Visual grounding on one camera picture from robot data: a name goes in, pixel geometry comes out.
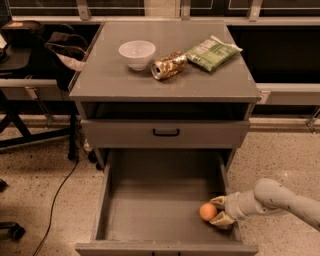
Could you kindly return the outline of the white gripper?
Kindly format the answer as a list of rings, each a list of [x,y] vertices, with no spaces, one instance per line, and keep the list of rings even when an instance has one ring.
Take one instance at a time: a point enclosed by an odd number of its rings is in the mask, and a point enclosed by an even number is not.
[[[219,212],[209,223],[220,229],[228,229],[235,220],[244,220],[246,215],[240,208],[240,192],[226,196],[218,196],[209,200],[217,209],[224,210]]]

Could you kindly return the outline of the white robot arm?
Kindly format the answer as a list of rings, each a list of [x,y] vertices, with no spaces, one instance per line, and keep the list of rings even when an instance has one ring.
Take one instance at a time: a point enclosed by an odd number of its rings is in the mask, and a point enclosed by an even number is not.
[[[216,227],[231,225],[252,215],[288,212],[320,230],[320,202],[298,195],[269,178],[259,179],[251,190],[215,197],[209,203],[220,210],[209,220]]]

